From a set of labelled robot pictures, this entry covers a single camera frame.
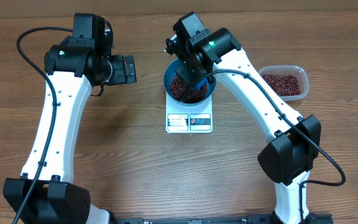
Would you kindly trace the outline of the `blue plastic measuring scoop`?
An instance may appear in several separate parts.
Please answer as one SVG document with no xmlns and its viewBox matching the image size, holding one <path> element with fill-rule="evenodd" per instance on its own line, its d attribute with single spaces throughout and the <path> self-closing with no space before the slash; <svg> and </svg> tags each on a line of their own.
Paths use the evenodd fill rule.
<svg viewBox="0 0 358 224">
<path fill-rule="evenodd" d="M 205 86 L 208 86 L 207 82 L 207 78 L 202 79 L 197 85 L 195 85 L 194 90 L 200 91 Z"/>
</svg>

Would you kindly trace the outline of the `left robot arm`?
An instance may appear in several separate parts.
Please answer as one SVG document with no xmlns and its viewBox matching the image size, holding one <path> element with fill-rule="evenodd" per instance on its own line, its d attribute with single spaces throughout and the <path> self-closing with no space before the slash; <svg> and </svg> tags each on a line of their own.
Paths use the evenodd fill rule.
<svg viewBox="0 0 358 224">
<path fill-rule="evenodd" d="M 19 178 L 3 187 L 15 221 L 114 223 L 113 213 L 94 206 L 90 192 L 73 182 L 78 130 L 92 89 L 137 81 L 133 56 L 114 55 L 113 47 L 107 20 L 77 13 L 68 35 L 45 54 L 45 100 L 34 145 Z"/>
</svg>

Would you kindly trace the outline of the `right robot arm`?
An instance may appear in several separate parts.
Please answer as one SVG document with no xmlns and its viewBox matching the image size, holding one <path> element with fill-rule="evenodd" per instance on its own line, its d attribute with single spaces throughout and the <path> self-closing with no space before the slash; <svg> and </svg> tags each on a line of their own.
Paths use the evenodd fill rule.
<svg viewBox="0 0 358 224">
<path fill-rule="evenodd" d="M 191 12 L 173 26 L 166 52 L 176 55 L 164 74 L 165 128 L 173 133 L 210 133 L 211 94 L 223 84 L 251 115 L 267 142 L 259 164 L 275 184 L 271 214 L 247 215 L 234 223 L 331 223 L 330 215 L 311 213 L 306 183 L 318 155 L 321 125 L 286 104 L 252 66 L 245 50 L 225 28 L 211 32 Z"/>
</svg>

